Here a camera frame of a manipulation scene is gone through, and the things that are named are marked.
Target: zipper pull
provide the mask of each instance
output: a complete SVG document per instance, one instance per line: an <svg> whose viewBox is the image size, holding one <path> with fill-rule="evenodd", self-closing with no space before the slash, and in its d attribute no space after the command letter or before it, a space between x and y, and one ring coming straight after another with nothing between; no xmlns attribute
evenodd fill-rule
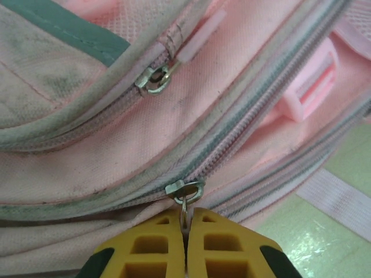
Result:
<svg viewBox="0 0 371 278"><path fill-rule="evenodd" d="M147 68L135 82L135 85L140 89L142 95L157 95L162 93L169 85L171 76L182 64L191 61L196 56L226 15L227 12L220 9L211 16L190 41L179 51L175 58L175 62L170 68L168 65L162 65L156 69Z"/></svg>
<svg viewBox="0 0 371 278"><path fill-rule="evenodd" d="M188 230L189 227L188 206L202 197L204 186L204 181L194 181L186 184L183 180L178 180L165 187L166 195L181 205L180 225L184 231Z"/></svg>

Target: zipper teeth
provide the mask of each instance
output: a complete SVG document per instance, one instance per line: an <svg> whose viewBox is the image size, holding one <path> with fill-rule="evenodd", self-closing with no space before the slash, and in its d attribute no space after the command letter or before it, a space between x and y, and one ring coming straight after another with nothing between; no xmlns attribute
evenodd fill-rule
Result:
<svg viewBox="0 0 371 278"><path fill-rule="evenodd" d="M328 136L325 136L319 144L308 147L304 153L301 151L302 154L300 154L299 157L297 157L297 155L292 155L296 156L296 158L291 158L291 160L283 166L277 166L277 164L275 164L273 168L276 170L273 173L258 178L255 182L250 183L243 188L238 188L238 190L233 191L233 194L228 198L223 200L219 199L220 202L211 205L210 209L217 210L228 218L233 218L237 214L242 213L247 207L268 197L274 191L285 186L288 182L307 172L324 157L329 156L341 143L343 135L354 125L354 123L360 120L364 111L365 109L361 109L360 112L348 120L344 125Z"/></svg>
<svg viewBox="0 0 371 278"><path fill-rule="evenodd" d="M201 167L197 167L192 173L187 175L185 178L186 181L209 177L240 149L243 143L252 134L254 128L257 127L261 120L268 114L270 108L277 103L288 83L299 73L300 69L305 65L305 62L321 43L322 39L327 36L331 26L339 17L340 12L344 10L348 2L343 1L341 5L338 5L337 9L324 15L327 20L322 22L323 24L320 24L317 30L311 34L310 38L304 43L288 67L281 73L281 76L272 84L270 90L258 100L246 116L244 116L235 128L230 131L229 135L217 147L217 152L208 156L200 164Z"/></svg>
<svg viewBox="0 0 371 278"><path fill-rule="evenodd" d="M169 59L170 53L166 50L152 62L150 67L153 69L158 68L160 65L167 63ZM53 148L63 147L64 144L68 144L71 141L81 140L107 126L116 117L127 113L141 98L142 96L139 88L132 84L113 103L82 125L43 142L32 140L27 141L26 143L22 142L21 144L18 143L17 145L12 145L12 151L39 152L46 149L52 151Z"/></svg>
<svg viewBox="0 0 371 278"><path fill-rule="evenodd" d="M228 208L224 208L220 211L217 209L216 212L236 222L239 222L239 223L243 222L244 220L248 219L253 214L258 213L261 210L264 210L266 207L275 203L276 201L278 201L285 195L290 194L292 190L297 188L298 184L301 184L306 179L310 178L311 175L315 173L316 170L322 167L326 163L326 161L329 159L329 157L331 156L331 153L332 152L328 152L326 154L323 154L323 156L317 157L317 159L315 159L312 164L309 164L306 168L302 169L301 171L293 173L290 176L290 178L284 181L281 181L278 186L275 186L271 190L265 190L265 191L263 190L261 192L257 192L257 193L260 193L259 196L254 196L254 195L249 196L251 199L253 199L251 202L245 202L243 206L239 206L236 209L232 209L232 211L227 211ZM274 193L277 193L283 190L285 185L290 184L291 182L295 182L296 184L294 186L291 186L288 192L286 191L286 192L282 192L278 196L276 195L273 201L268 199ZM253 206L257 206L258 208L253 210L252 213L250 214L246 213L246 211L252 208Z"/></svg>
<svg viewBox="0 0 371 278"><path fill-rule="evenodd" d="M336 2L336 4L331 5L332 10L330 12L322 13L322 18L326 20L322 20L322 18L318 20L317 26L313 27L313 29L316 29L312 31L309 36L310 38L304 41L304 45L301 47L299 46L301 49L294 55L291 62L288 62L286 70L281 71L276 81L273 81L274 83L268 87L268 94L261 93L260 99L255 103L253 108L247 108L250 109L250 111L245 114L245 116L242 116L242 119L237 124L234 124L235 127L233 131L229 132L229 136L224 137L223 141L219 143L219 146L214 148L214 152L212 152L211 155L207 157L204 156L204 159L201 160L200 163L197 163L197 165L192 168L193 170L188 172L189 174L182 174L183 177L179 176L177 179L172 178L170 181L161 181L161 185L157 188L143 192L141 196L127 200L109 210L135 206L144 202L154 202L166 196L165 190L163 189L164 185L171 184L179 179L183 179L185 182L204 180L218 170L238 149L240 149L254 131L254 127L259 125L260 121L268 114L269 109L279 100L280 95L283 93L283 89L288 85L287 83L293 79L292 76L298 73L299 68L309 59L316 45L318 45L322 41L322 38L330 31L334 21L340 15L340 12L344 10L348 2L349 1L343 1L340 4Z"/></svg>

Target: green tiled floor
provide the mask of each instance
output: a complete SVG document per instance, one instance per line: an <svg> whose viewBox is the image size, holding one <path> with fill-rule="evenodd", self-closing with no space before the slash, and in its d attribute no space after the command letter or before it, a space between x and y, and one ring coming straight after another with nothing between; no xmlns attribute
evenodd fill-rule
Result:
<svg viewBox="0 0 371 278"><path fill-rule="evenodd" d="M354 128L326 169L371 196L371 125ZM296 195L256 230L278 242L303 277L371 277L371 243Z"/></svg>

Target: pink mesh fabric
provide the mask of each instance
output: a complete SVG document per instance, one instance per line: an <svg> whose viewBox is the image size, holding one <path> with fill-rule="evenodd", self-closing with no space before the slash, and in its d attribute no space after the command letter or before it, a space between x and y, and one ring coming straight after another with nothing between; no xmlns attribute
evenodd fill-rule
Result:
<svg viewBox="0 0 371 278"><path fill-rule="evenodd" d="M371 43L371 1L357 0L345 13L345 18Z"/></svg>
<svg viewBox="0 0 371 278"><path fill-rule="evenodd" d="M335 31L358 54L371 60L371 0L354 1Z"/></svg>
<svg viewBox="0 0 371 278"><path fill-rule="evenodd" d="M118 0L115 9L92 22L133 43L172 0Z"/></svg>

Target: pink backpack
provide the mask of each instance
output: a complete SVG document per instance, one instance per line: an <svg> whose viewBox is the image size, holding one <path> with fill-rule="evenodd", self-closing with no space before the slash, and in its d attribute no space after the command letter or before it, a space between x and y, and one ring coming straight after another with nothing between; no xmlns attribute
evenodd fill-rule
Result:
<svg viewBox="0 0 371 278"><path fill-rule="evenodd" d="M0 0L0 277L73 277L183 198L241 222L291 193L369 113L350 2Z"/></svg>

